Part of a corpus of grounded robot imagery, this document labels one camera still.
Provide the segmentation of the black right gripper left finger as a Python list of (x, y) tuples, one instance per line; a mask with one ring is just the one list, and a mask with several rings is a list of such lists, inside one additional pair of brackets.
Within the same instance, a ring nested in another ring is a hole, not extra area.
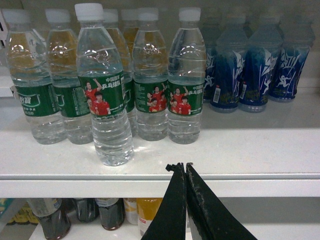
[(186, 238), (187, 180), (184, 164), (168, 164), (172, 171), (167, 190), (143, 240), (184, 240)]

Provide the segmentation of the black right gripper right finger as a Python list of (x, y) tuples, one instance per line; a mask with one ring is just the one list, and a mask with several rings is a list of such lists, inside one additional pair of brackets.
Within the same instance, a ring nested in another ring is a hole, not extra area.
[(200, 177), (186, 164), (186, 196), (191, 236), (194, 240), (255, 240)]

